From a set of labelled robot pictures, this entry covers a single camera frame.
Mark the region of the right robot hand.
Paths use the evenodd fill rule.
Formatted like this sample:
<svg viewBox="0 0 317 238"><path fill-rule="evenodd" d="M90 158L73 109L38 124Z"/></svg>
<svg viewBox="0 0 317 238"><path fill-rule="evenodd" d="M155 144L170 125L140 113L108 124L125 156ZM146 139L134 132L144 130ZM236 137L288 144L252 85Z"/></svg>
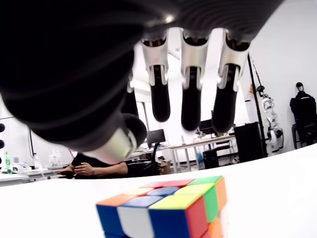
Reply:
<svg viewBox="0 0 317 238"><path fill-rule="evenodd" d="M167 31L181 30L181 124L200 123L209 36L221 28L213 110L218 132L234 121L238 81L252 40L279 0L3 0L0 94L42 139L108 164L128 159L146 129L122 112L134 62L144 50L157 121L170 116Z"/></svg>

